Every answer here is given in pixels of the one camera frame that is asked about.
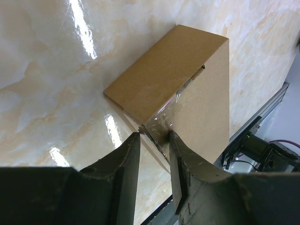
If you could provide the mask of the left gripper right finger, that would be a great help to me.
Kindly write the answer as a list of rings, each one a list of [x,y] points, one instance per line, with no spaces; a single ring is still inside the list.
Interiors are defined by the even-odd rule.
[[[170,132],[175,213],[181,225],[297,225],[297,172],[226,172]]]

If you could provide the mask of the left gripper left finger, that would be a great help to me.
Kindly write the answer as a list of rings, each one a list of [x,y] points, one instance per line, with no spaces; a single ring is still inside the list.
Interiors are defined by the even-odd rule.
[[[80,171],[72,167],[3,167],[3,225],[131,225],[140,134]]]

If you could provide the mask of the brown cardboard express box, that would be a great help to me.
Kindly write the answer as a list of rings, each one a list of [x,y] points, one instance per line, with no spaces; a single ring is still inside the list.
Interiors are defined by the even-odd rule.
[[[169,159],[169,133],[214,163],[230,138],[229,39],[176,25],[105,90]]]

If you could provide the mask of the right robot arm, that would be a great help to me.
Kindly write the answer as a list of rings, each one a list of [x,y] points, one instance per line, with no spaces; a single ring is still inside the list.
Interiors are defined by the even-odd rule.
[[[253,134],[241,135],[227,146],[221,155],[220,163],[225,169],[231,164],[242,162],[238,155],[244,155],[254,162],[256,172],[299,172],[300,157],[279,141],[267,142]]]

